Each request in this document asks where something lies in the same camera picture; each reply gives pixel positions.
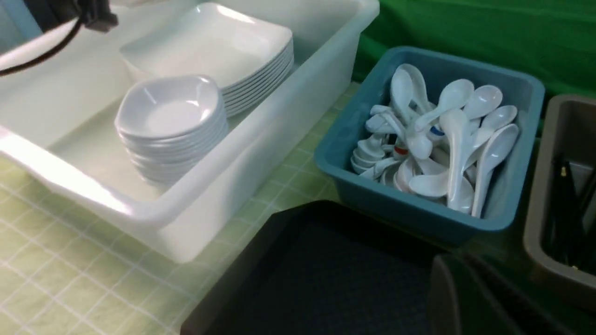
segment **white plastic bin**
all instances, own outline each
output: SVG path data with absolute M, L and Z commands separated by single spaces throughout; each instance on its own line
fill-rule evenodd
M 359 35 L 379 11 L 377 0 L 217 2 L 289 27 L 297 66 L 163 194 L 127 175 L 131 167 L 115 137 L 113 113 L 131 85 L 118 49 L 198 2 L 118 8 L 117 29 L 83 31 L 55 58 L 0 79 L 1 152 L 52 191 L 176 262 L 200 253 L 347 88 Z M 52 35 L 0 57 L 0 67 L 18 53 L 32 58 L 60 38 L 59 31 Z

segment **blue plastic bin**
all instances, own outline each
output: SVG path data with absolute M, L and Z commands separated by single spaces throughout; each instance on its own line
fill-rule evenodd
M 350 157 L 375 104 L 389 103 L 389 85 L 400 64 L 420 69 L 426 80 L 429 100 L 437 103 L 441 90 L 453 80 L 466 78 L 476 87 L 495 85 L 504 94 L 502 105 L 515 105 L 520 136 L 507 161 L 497 167 L 487 194 L 483 218 L 474 218 L 412 194 L 385 187 L 352 172 Z M 396 225 L 460 245 L 479 231 L 499 231 L 515 217 L 542 104 L 544 86 L 536 78 L 502 67 L 412 47 L 390 49 L 362 83 L 351 102 L 315 152 L 319 168 L 335 182 L 341 200 L 353 207 L 379 215 Z

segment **black cable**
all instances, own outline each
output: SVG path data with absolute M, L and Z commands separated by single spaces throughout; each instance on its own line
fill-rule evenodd
M 70 43 L 70 41 L 72 41 L 73 38 L 75 38 L 76 34 L 79 32 L 80 27 L 83 25 L 83 20 L 84 20 L 86 12 L 87 12 L 87 7 L 82 8 L 81 14 L 80 14 L 79 18 L 77 19 L 76 23 L 74 24 L 72 29 L 70 29 L 69 33 L 66 34 L 66 36 L 64 37 L 64 39 L 62 39 L 62 41 L 60 43 L 56 44 L 56 46 L 54 46 L 50 50 L 44 52 L 43 54 L 37 56 L 36 58 L 34 58 L 26 63 L 0 70 L 0 77 L 8 76 L 13 73 L 17 73 L 17 72 L 29 69 L 30 67 L 36 66 L 40 63 L 43 63 L 44 61 L 50 59 L 51 57 L 55 56 L 57 53 L 62 51 L 62 49 L 64 49 Z

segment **white square bowl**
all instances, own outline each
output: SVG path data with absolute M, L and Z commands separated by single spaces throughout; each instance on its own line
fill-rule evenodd
M 269 64 L 291 40 L 286 27 L 206 2 L 120 53 L 135 81 L 208 75 L 225 90 Z

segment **green tablecloth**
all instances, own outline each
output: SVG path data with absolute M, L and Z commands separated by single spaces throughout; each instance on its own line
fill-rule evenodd
M 391 47 L 412 45 L 539 78 L 548 94 L 596 97 L 594 0 L 380 0 L 360 41 L 362 81 Z

